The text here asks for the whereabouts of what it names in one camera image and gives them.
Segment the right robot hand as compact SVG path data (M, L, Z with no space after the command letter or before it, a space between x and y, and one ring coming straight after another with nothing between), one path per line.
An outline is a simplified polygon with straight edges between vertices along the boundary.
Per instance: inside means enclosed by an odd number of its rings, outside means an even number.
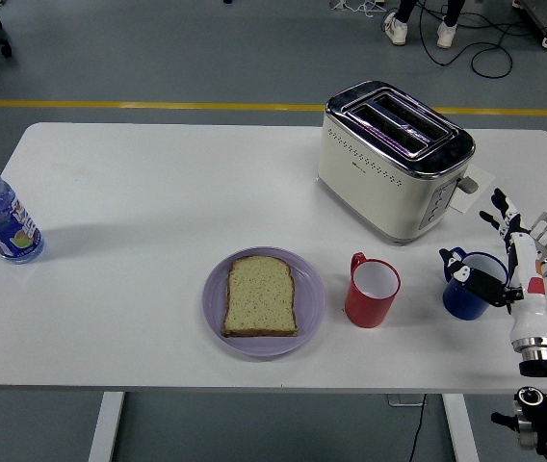
M497 220L485 211L480 217L499 231L508 256L508 282L483 269L474 269L451 250L440 249L445 274L482 301L510 309L514 324L510 341L515 351L527 347L547 347L545 284L538 252L521 214L509 198L495 189L491 202L500 212Z

